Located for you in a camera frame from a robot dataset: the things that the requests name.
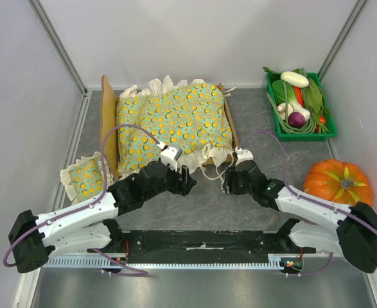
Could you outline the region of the large lemon print cushion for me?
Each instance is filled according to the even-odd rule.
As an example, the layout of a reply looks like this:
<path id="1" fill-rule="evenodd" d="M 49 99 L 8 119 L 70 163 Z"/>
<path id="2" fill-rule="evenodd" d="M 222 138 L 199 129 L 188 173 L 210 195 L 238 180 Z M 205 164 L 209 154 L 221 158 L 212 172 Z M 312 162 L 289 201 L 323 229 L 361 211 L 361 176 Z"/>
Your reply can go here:
<path id="1" fill-rule="evenodd" d="M 166 76 L 143 90 L 131 86 L 119 96 L 116 124 L 122 176 L 157 160 L 157 141 L 178 146 L 180 163 L 190 171 L 206 163 L 220 166 L 238 143 L 222 86 L 201 79 L 174 84 Z"/>

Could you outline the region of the small lemon print pillow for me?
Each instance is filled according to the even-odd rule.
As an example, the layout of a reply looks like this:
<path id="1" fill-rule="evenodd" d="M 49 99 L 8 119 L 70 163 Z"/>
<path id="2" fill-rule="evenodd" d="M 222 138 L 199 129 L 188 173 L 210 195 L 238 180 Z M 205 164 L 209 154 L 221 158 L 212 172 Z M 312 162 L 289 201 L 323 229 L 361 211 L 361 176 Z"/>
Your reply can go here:
<path id="1" fill-rule="evenodd" d="M 72 204 L 97 196 L 105 184 L 101 153 L 91 157 L 80 157 L 74 164 L 60 172 L 60 182 Z"/>

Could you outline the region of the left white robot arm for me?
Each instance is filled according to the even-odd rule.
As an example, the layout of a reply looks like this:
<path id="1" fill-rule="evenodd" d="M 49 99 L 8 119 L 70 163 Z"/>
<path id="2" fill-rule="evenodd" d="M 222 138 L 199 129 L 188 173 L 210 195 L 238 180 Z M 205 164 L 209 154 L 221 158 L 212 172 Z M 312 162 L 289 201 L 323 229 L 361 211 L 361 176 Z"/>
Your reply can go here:
<path id="1" fill-rule="evenodd" d="M 151 162 L 83 202 L 39 215 L 21 212 L 8 234 L 7 254 L 13 255 L 19 273 L 28 273 L 58 255 L 94 248 L 118 252 L 124 237 L 116 217 L 165 191 L 186 196 L 195 185 L 187 166 L 174 171 L 160 161 Z"/>

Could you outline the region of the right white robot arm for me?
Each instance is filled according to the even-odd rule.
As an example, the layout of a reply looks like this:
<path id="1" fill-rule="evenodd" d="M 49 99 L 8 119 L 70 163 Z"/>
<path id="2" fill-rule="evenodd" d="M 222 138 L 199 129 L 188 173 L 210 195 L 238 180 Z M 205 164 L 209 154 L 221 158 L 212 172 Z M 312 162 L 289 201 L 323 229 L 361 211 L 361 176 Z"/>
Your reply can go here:
<path id="1" fill-rule="evenodd" d="M 268 179 L 252 160 L 228 167 L 227 194 L 248 194 L 260 206 L 299 216 L 291 230 L 277 236 L 286 253 L 298 246 L 342 255 L 356 269 L 377 269 L 377 213 L 366 203 L 338 204 L 310 196 L 278 179 Z"/>

